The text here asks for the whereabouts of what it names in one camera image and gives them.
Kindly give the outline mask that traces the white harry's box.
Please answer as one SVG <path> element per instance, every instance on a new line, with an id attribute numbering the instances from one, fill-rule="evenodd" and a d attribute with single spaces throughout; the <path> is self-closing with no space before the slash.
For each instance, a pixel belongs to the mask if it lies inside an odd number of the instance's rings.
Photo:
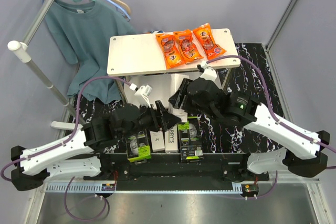
<path id="1" fill-rule="evenodd" d="M 151 146 L 153 152 L 165 150 L 164 136 L 162 131 L 150 131 Z"/>
<path id="2" fill-rule="evenodd" d="M 170 97 L 173 97 L 173 104 L 169 102 L 169 112 L 181 119 L 182 123 L 187 122 L 187 113 L 181 109 L 176 109 L 175 104 L 179 102 L 179 88 L 184 78 L 189 78 L 187 74 L 174 73 L 170 76 Z"/>

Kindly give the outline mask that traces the orange razor pack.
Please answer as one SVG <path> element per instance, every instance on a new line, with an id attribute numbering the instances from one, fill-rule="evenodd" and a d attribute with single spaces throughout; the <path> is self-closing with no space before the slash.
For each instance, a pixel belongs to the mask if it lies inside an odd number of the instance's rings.
<path id="1" fill-rule="evenodd" d="M 208 60 L 216 59 L 226 53 L 226 50 L 216 43 L 209 23 L 194 28 L 193 34 L 202 46 Z"/>
<path id="2" fill-rule="evenodd" d="M 173 35 L 161 33 L 155 36 L 163 53 L 166 69 L 176 68 L 185 64 L 185 60 L 176 45 Z"/>
<path id="3" fill-rule="evenodd" d="M 175 31 L 173 35 L 186 64 L 203 59 L 203 56 L 200 54 L 197 46 L 193 41 L 193 33 L 191 30 L 186 29 L 183 31 Z"/>

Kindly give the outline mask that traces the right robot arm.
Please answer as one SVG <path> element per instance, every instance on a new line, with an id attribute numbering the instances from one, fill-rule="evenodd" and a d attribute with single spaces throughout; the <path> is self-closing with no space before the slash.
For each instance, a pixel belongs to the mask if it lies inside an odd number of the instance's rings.
<path id="1" fill-rule="evenodd" d="M 313 178 L 327 169 L 328 157 L 322 150 L 329 144 L 328 132 L 309 132 L 272 115 L 270 108 L 247 94 L 225 93 L 213 81 L 185 78 L 169 103 L 187 113 L 201 113 L 219 123 L 254 131 L 282 146 L 267 153 L 245 154 L 238 167 L 244 180 L 278 170 Z"/>

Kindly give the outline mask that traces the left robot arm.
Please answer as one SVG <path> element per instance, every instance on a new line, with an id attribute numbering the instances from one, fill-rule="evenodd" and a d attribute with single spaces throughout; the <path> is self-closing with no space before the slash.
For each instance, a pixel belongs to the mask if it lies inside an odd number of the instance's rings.
<path id="1" fill-rule="evenodd" d="M 160 101 L 155 105 L 137 107 L 127 103 L 109 117 L 95 118 L 71 135 L 34 150 L 13 147 L 12 184 L 19 191 L 27 191 L 55 178 L 109 179 L 113 166 L 99 155 L 106 147 L 141 131 L 166 132 L 181 122 Z"/>

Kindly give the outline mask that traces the white two-tier shelf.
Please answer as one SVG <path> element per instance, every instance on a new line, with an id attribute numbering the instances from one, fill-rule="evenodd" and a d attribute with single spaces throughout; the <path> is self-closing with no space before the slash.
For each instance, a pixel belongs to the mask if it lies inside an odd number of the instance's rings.
<path id="1" fill-rule="evenodd" d="M 226 50 L 224 56 L 227 59 L 218 60 L 209 65 L 217 69 L 231 69 L 240 66 L 236 46 L 230 30 L 212 29 L 215 41 Z M 188 63 L 176 68 L 166 69 L 165 61 L 161 48 L 156 40 L 156 34 L 139 34 L 127 36 L 114 36 L 110 38 L 107 74 L 111 77 L 125 77 L 125 80 L 134 81 L 136 85 L 142 83 L 153 87 L 150 94 L 150 101 L 158 100 L 160 94 L 167 96 L 166 90 L 162 90 L 160 84 L 170 81 L 171 73 L 197 72 L 199 62 Z M 134 92 L 128 85 L 121 81 L 116 81 L 121 100 L 136 104 Z"/>

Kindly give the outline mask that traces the white Harry's box lettered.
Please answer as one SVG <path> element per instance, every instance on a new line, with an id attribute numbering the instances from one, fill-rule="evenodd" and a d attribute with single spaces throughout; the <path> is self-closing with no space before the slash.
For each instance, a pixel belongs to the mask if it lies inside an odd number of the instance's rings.
<path id="1" fill-rule="evenodd" d="M 177 153 L 178 152 L 178 135 L 177 126 L 172 127 L 164 133 L 165 152 Z"/>

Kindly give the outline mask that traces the green black Gillette box right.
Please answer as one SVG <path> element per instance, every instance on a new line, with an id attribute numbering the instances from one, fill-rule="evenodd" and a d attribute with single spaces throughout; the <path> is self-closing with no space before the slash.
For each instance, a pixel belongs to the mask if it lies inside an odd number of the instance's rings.
<path id="1" fill-rule="evenodd" d="M 187 122 L 177 125 L 180 141 L 181 162 L 198 162 L 203 159 L 201 130 L 198 118 L 188 117 Z"/>

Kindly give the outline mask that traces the green black gillette box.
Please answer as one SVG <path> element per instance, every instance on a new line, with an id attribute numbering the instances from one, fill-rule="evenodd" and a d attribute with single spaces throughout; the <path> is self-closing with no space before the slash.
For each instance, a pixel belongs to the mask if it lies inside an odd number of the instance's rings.
<path id="1" fill-rule="evenodd" d="M 127 157 L 131 163 L 151 158 L 151 148 L 146 131 L 140 131 L 126 139 Z"/>
<path id="2" fill-rule="evenodd" d="M 188 117 L 187 122 L 177 125 L 180 141 L 181 162 L 198 162 L 203 159 L 201 130 L 198 118 Z"/>

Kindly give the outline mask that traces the green black Gillette box left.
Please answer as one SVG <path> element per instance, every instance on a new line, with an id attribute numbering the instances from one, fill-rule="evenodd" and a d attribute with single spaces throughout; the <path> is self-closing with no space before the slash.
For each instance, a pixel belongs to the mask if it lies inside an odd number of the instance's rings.
<path id="1" fill-rule="evenodd" d="M 151 148 L 146 131 L 140 131 L 126 139 L 127 157 L 131 163 L 151 158 Z"/>

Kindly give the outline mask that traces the teal t-shirt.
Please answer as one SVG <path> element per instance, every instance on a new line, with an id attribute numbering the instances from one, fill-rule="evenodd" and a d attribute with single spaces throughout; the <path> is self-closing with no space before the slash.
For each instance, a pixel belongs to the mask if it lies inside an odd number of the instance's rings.
<path id="1" fill-rule="evenodd" d="M 115 9 L 101 2 L 70 4 L 55 0 L 45 16 L 48 29 L 65 60 L 79 65 L 67 95 L 82 91 L 88 100 L 104 104 L 120 100 L 117 85 L 107 79 L 109 42 L 136 31 Z"/>

